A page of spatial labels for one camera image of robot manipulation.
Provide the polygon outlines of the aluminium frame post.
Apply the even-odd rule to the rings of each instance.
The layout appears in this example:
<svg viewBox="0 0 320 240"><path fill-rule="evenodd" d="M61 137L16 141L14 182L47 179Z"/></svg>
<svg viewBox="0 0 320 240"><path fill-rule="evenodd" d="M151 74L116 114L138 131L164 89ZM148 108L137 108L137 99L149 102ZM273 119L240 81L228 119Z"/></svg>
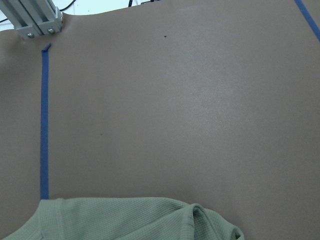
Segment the aluminium frame post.
<svg viewBox="0 0 320 240"><path fill-rule="evenodd" d="M51 0L2 0L0 10L23 39L54 35L63 29L63 13Z"/></svg>

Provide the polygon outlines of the olive green long-sleeve shirt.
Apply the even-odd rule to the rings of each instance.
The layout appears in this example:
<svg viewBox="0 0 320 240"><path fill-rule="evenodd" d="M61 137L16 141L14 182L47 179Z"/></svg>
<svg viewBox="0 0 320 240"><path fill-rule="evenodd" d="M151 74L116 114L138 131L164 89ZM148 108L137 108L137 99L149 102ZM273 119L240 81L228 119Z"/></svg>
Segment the olive green long-sleeve shirt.
<svg viewBox="0 0 320 240"><path fill-rule="evenodd" d="M242 240L217 212L166 197L41 200L10 240Z"/></svg>

